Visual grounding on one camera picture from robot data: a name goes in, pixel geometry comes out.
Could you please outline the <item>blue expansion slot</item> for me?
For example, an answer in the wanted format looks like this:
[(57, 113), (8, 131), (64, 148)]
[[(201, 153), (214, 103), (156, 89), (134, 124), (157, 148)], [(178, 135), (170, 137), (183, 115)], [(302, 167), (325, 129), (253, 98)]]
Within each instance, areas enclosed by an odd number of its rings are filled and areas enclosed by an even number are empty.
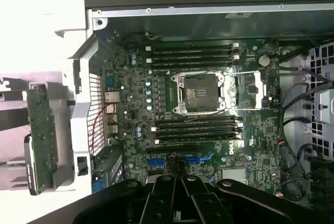
[(173, 163), (175, 165), (181, 164), (190, 167), (192, 165), (205, 164), (212, 159), (213, 155), (213, 153), (210, 153), (206, 156), (166, 156), (164, 158), (149, 158), (147, 159), (147, 165), (151, 167), (167, 167)]

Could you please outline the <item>small silver chipset heatsink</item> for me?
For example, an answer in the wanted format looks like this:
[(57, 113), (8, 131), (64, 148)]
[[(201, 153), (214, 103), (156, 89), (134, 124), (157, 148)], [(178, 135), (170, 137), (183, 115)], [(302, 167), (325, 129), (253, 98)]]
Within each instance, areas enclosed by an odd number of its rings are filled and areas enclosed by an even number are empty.
[(248, 184), (245, 168), (223, 169), (222, 178), (239, 181), (246, 185)]

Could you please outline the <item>long black expansion slot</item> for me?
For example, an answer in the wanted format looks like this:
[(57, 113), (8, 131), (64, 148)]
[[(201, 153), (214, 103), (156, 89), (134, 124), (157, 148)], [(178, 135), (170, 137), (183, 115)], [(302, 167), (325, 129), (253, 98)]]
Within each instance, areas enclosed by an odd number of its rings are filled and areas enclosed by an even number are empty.
[(150, 147), (146, 149), (147, 154), (160, 154), (170, 152), (182, 152), (182, 151), (193, 151), (199, 149), (198, 144), (191, 145), (172, 145), (172, 146), (161, 146), (161, 147)]

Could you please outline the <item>green motherboard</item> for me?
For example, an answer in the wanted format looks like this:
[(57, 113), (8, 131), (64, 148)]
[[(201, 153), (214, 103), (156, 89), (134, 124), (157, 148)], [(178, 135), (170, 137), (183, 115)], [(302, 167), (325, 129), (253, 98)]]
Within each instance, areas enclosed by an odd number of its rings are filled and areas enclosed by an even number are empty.
[[(151, 64), (145, 63), (150, 57), (144, 48), (183, 48), (190, 46), (216, 46), (239, 43), (240, 47), (231, 50), (239, 51), (239, 60), (203, 63), (234, 63), (232, 67), (204, 69), (165, 69), (154, 70)], [(174, 52), (213, 52), (213, 51), (174, 51)], [(149, 170), (166, 167), (147, 165), (149, 158), (166, 156), (206, 156), (213, 153), (210, 161), (202, 165), (187, 168), (188, 174), (204, 176), (210, 183), (222, 180), (222, 170), (245, 168), (248, 185), (274, 194), (279, 189), (280, 169), (279, 156), (275, 148), (280, 140), (280, 81), (278, 67), (278, 49), (262, 39), (257, 40), (204, 40), (204, 41), (172, 41), (155, 42), (150, 45), (126, 43), (119, 45), (102, 66), (103, 99), (106, 108), (103, 112), (104, 132), (109, 141), (117, 141), (123, 147), (125, 178), (136, 179), (146, 183)], [(258, 63), (260, 56), (267, 54), (270, 64), (262, 67)], [(174, 91), (171, 76), (182, 72), (218, 71), (238, 73), (259, 70), (261, 80), (266, 84), (267, 95), (262, 100), (260, 110), (226, 109), (222, 113), (211, 115), (182, 116), (171, 112)], [(157, 120), (173, 120), (179, 118), (195, 119), (203, 116), (242, 116), (237, 127), (244, 130), (240, 140), (223, 140), (214, 142), (194, 142), (180, 144), (155, 145), (154, 139), (159, 137), (151, 131)], [(221, 129), (235, 127), (178, 128), (164, 129), (158, 132), (176, 132), (195, 129)], [(193, 151), (147, 154), (150, 147), (198, 144), (199, 149)]]

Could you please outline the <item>silver CPU socket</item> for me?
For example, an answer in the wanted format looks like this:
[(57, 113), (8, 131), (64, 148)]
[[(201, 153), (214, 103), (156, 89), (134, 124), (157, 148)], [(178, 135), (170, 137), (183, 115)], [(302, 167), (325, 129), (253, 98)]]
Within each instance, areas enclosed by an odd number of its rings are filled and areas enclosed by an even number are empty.
[(211, 115), (226, 110), (225, 77), (218, 71), (182, 72), (171, 76), (171, 112), (182, 116)]

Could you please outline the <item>silver socket cover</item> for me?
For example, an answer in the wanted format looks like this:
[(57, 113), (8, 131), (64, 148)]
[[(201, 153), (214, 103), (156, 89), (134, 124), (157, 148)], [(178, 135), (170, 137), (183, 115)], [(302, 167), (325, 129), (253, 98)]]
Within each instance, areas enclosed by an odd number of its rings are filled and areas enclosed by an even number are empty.
[(223, 73), (223, 98), (226, 109), (260, 110), (267, 95), (259, 70)]

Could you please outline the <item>silver metal disk bay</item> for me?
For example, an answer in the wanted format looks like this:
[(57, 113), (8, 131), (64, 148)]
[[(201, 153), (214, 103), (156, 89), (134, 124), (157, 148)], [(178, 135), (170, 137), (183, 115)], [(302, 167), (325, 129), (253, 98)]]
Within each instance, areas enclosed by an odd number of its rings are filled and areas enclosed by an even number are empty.
[(310, 65), (311, 71), (333, 82), (332, 88), (312, 95), (311, 142), (314, 150), (334, 161), (334, 42), (315, 48)]

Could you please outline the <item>round coin cell battery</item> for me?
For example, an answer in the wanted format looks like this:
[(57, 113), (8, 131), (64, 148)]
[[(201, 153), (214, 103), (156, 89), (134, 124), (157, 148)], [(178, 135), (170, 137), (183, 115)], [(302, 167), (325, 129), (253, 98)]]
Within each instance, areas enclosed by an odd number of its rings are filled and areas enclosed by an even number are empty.
[(267, 67), (270, 64), (270, 57), (267, 54), (264, 54), (259, 57), (258, 63), (262, 67)]

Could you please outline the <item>black open PC case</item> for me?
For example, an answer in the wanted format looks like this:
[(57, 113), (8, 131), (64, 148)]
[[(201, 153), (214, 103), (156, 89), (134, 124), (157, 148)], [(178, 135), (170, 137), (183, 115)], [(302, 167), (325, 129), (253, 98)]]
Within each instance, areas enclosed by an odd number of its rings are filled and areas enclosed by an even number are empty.
[(334, 0), (86, 0), (87, 39), (73, 55), (70, 121), (75, 189), (83, 196), (125, 178), (123, 147), (104, 132), (102, 66), (119, 45), (262, 39), (278, 49), (279, 189), (297, 204), (334, 209), (334, 161), (311, 142), (312, 95), (333, 82), (311, 71), (334, 42)]

